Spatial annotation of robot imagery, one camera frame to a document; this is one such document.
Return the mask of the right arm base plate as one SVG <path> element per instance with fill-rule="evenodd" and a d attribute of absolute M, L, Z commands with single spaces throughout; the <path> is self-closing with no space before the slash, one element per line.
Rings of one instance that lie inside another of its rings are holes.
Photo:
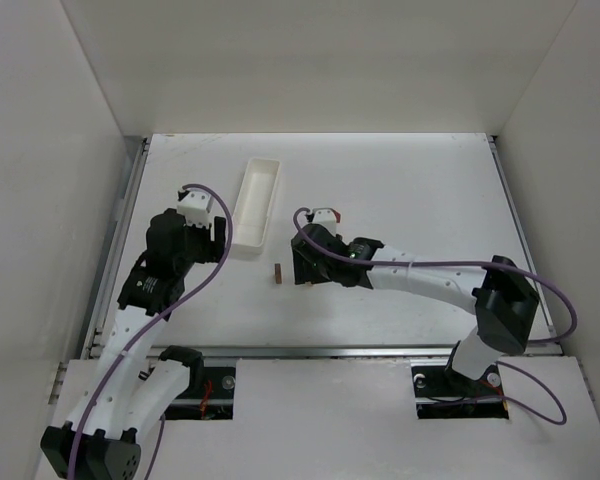
<path fill-rule="evenodd" d="M 479 380 L 470 380 L 443 365 L 411 366 L 420 420 L 508 419 L 508 407 L 497 366 L 488 367 Z"/>

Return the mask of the dark walnut wood block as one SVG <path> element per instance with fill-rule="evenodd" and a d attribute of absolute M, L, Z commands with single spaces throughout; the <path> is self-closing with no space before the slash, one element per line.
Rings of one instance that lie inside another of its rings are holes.
<path fill-rule="evenodd" d="M 276 285 L 281 285 L 283 283 L 282 268 L 280 263 L 274 264 L 274 281 Z"/>

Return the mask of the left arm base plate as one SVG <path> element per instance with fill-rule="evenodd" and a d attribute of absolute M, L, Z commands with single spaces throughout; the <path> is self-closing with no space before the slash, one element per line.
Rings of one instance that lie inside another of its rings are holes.
<path fill-rule="evenodd" d="M 232 420 L 237 383 L 235 365 L 211 365 L 166 409 L 167 420 Z"/>

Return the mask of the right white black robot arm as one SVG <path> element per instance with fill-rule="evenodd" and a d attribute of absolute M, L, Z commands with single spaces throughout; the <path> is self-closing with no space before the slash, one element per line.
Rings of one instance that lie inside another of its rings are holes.
<path fill-rule="evenodd" d="M 452 350 L 447 375 L 477 381 L 501 357 L 523 354 L 539 295 L 508 258 L 494 269 L 418 267 L 413 254 L 379 240 L 357 237 L 346 244 L 326 227 L 308 224 L 291 240 L 297 284 L 391 290 L 440 301 L 475 317 L 476 325 Z"/>

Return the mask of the front aluminium rail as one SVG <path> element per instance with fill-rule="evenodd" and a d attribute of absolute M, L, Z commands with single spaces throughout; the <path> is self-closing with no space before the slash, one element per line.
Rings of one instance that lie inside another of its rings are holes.
<path fill-rule="evenodd" d="M 434 358 L 447 357 L 451 346 L 367 346 L 367 347 L 219 347 L 191 346 L 209 358 L 272 358 L 272 359 L 310 359 L 310 358 Z M 96 359 L 104 350 L 103 345 L 93 345 L 84 350 L 81 359 Z M 531 346 L 526 356 L 562 356 L 562 348 L 558 344 Z"/>

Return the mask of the left aluminium rail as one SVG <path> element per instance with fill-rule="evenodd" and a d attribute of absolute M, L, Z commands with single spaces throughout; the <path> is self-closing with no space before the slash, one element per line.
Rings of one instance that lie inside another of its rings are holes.
<path fill-rule="evenodd" d="M 89 357 L 95 338 L 106 322 L 130 218 L 151 144 L 151 137 L 124 136 L 123 140 L 127 158 L 112 204 L 103 247 L 73 354 L 74 359 Z"/>

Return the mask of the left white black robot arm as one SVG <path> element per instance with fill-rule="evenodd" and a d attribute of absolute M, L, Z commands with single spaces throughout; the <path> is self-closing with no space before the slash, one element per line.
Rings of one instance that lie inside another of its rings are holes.
<path fill-rule="evenodd" d="M 178 395 L 201 384 L 203 356 L 187 347 L 167 347 L 148 376 L 141 373 L 187 295 L 186 276 L 196 264 L 224 264 L 229 232 L 225 218 L 199 209 L 170 208 L 151 219 L 92 380 L 63 425 L 42 435 L 41 450 L 59 478 L 134 478 L 149 431 Z"/>

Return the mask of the white plastic tray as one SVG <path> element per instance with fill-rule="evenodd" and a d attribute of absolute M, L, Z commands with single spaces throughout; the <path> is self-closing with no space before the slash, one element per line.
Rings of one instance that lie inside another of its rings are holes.
<path fill-rule="evenodd" d="M 231 257 L 251 259 L 264 251 L 275 202 L 281 162 L 251 158 L 246 165 L 232 215 Z"/>

